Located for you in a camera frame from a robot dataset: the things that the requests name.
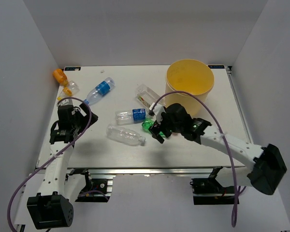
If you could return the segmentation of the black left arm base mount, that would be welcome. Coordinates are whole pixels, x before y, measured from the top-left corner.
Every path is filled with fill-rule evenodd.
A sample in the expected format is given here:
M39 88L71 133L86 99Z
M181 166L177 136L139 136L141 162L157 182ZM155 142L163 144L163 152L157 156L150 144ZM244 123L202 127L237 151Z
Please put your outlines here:
M92 176L88 169L72 169L66 174L65 185L70 190L78 190L75 202L82 203L107 203L111 191L107 178Z

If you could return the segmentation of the small clear bottle orange label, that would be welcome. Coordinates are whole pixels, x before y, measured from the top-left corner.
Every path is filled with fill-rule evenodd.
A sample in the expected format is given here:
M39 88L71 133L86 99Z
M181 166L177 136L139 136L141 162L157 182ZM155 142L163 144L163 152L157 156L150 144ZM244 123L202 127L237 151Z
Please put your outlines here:
M79 87L76 84L76 82L74 81L70 81L67 86L65 86L63 88L63 90L61 91L61 93L59 94L59 96L57 97L57 100L60 101L63 98L66 97L72 97L74 96L76 93L79 92Z

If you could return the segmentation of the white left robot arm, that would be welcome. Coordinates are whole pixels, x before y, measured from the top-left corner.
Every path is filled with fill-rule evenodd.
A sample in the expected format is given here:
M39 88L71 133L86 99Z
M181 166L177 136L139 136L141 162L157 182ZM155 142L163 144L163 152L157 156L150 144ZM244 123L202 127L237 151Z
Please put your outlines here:
M75 107L72 103L58 106L58 120L50 129L50 155L42 184L36 196L29 197L27 209L36 229L71 226L73 203L80 192L92 189L92 180L85 171L67 174L75 139L98 121L86 103Z

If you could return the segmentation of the green plastic bottle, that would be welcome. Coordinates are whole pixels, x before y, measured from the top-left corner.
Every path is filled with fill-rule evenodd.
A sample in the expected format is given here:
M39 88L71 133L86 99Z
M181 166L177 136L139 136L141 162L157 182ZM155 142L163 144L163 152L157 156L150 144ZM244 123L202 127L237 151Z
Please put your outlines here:
M150 128L151 126L153 126L154 123L155 123L154 120L152 120L152 119L150 119L150 118L146 118L146 119L143 121L143 123L142 123L142 129L143 129L143 131L145 131L146 133L152 135L151 132L149 131L149 128Z

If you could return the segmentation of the clear bottle blue square label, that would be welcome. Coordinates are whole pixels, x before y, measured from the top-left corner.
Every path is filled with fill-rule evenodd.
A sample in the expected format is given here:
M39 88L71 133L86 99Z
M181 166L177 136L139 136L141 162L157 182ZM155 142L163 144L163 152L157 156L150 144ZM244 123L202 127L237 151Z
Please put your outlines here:
M130 125L142 123L146 118L146 111L144 108L119 111L115 114L117 125Z

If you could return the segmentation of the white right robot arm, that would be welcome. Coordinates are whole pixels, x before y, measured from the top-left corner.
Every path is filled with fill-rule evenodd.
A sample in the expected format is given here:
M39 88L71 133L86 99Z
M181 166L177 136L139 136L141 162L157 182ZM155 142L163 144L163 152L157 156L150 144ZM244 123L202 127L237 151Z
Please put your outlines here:
M188 141L211 147L242 163L243 168L235 169L239 177L237 184L241 186L252 186L263 194L273 195L287 172L280 150L275 145L255 145L224 135L209 121L192 118L179 103L168 107L153 103L149 114L156 117L149 131L160 143L164 142L161 133L167 138L172 133L179 133Z

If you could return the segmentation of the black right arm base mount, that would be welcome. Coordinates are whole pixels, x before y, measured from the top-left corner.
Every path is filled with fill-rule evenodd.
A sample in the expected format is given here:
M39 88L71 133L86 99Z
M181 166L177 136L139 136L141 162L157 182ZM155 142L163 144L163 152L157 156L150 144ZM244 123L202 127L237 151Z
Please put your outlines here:
M193 178L190 181L194 205L233 205L234 186L223 187L216 177L223 167L215 167L206 178Z

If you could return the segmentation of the clear unlabeled plastic bottle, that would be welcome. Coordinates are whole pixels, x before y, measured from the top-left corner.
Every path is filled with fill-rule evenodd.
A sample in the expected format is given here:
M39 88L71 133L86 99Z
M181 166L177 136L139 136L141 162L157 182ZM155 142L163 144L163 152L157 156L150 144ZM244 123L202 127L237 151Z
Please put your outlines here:
M109 139L130 146L138 146L145 144L145 137L134 130L117 125L108 125L106 135Z

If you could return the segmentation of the clear bottle blue cap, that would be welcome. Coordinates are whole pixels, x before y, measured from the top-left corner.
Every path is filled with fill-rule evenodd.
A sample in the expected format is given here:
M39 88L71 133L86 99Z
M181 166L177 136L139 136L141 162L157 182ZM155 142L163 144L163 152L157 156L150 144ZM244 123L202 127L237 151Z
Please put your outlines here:
M108 94L114 87L114 80L111 77L108 77L88 93L87 97L84 99L84 102L87 105L94 105L106 94Z

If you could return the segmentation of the clear juice bottle apple label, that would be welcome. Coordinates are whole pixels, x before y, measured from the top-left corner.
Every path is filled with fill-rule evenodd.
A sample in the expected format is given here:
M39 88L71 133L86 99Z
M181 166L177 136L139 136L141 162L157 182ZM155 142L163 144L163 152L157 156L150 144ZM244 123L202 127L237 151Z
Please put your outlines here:
M139 85L135 90L136 99L147 109L155 103L160 96L145 84Z

